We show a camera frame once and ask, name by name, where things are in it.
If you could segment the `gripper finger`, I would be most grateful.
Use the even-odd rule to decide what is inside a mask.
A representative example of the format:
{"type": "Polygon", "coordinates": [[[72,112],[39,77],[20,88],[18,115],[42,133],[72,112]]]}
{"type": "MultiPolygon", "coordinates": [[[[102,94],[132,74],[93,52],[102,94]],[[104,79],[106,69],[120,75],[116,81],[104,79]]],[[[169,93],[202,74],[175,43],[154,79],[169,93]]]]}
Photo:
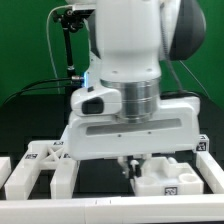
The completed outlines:
{"type": "Polygon", "coordinates": [[[133,177],[141,177],[143,175],[142,165],[137,160],[132,160],[130,165],[133,177]]]}
{"type": "Polygon", "coordinates": [[[123,170],[123,174],[126,177],[128,177],[130,169],[129,169],[129,164],[128,164],[127,158],[126,157],[119,157],[117,159],[117,162],[121,166],[121,168],[123,170]]]}

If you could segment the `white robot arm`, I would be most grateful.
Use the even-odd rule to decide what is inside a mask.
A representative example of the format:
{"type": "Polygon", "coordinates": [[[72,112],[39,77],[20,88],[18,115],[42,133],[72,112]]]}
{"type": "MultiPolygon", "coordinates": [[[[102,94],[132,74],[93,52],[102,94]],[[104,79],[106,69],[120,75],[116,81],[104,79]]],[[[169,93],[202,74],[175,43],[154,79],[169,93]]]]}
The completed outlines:
{"type": "Polygon", "coordinates": [[[95,85],[71,96],[67,153],[76,161],[193,150],[198,97],[160,96],[162,61],[187,59],[203,42],[197,0],[95,0],[95,85]]]}

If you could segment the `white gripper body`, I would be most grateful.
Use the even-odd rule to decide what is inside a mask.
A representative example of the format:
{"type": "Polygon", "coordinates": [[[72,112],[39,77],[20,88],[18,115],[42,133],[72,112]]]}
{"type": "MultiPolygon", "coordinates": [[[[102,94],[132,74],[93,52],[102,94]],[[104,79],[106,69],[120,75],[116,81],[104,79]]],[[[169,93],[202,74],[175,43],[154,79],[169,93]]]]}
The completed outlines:
{"type": "Polygon", "coordinates": [[[114,115],[70,116],[67,153],[75,160],[193,150],[199,143],[200,99],[160,102],[142,123],[120,123],[114,115]]]}

